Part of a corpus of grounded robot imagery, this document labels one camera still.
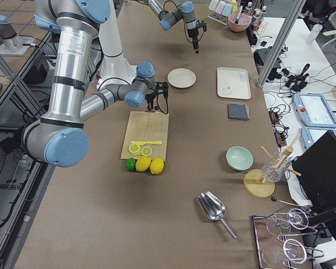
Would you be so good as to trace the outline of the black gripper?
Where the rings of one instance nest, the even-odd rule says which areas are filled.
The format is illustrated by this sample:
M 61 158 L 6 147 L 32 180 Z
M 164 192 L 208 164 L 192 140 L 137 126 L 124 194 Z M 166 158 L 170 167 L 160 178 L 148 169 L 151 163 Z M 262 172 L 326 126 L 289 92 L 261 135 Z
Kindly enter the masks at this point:
M 146 97 L 145 100 L 147 101 L 147 109 L 148 110 L 153 110 L 154 109 L 154 99 L 157 96 L 157 91 L 156 90 L 148 90 L 148 92 L 146 93 Z
M 203 33 L 207 31 L 207 24 L 204 21 L 194 20 L 192 22 L 186 23 L 186 30 L 190 42 L 193 45 L 194 51 L 199 53 L 199 29 L 203 30 Z

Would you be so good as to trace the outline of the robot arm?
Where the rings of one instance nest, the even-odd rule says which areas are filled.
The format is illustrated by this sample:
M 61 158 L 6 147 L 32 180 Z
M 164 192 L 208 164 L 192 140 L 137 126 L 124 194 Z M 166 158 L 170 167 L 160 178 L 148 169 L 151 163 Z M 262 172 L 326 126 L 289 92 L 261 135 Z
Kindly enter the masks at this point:
M 196 54 L 199 53 L 199 41 L 207 31 L 207 24 L 204 21 L 197 20 L 195 16 L 195 8 L 192 1 L 186 1 L 177 5 L 173 1 L 175 9 L 168 11 L 158 1 L 137 1 L 148 6 L 160 20 L 161 27 L 168 31 L 179 21 L 184 21 L 184 34 L 186 40 L 191 43 Z
M 48 111 L 25 128 L 23 145 L 35 159 L 63 168 L 87 154 L 85 120 L 116 101 L 137 108 L 155 85 L 148 62 L 133 68 L 122 55 L 112 1 L 36 1 L 35 21 L 41 29 L 58 33 L 57 61 Z M 86 97 L 92 41 L 99 38 L 108 82 Z

